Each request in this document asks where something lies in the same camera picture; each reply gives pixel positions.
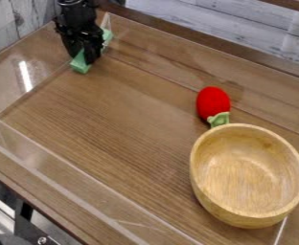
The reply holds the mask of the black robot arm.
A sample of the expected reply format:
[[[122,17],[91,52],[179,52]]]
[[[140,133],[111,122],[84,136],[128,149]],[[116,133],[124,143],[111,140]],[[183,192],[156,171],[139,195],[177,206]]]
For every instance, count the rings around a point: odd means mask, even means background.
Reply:
[[[102,56],[104,30],[96,23],[95,0],[57,0],[60,13],[53,18],[55,30],[62,36],[71,57],[84,51],[86,64],[92,64]]]

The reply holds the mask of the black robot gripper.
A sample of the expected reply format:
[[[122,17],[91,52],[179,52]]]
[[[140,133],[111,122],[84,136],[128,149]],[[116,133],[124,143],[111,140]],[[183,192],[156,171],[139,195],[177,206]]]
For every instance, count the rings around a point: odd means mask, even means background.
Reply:
[[[87,64],[92,64],[102,56],[104,31],[96,24],[98,1],[59,1],[60,13],[55,18],[56,32],[60,34],[71,57],[83,48]]]

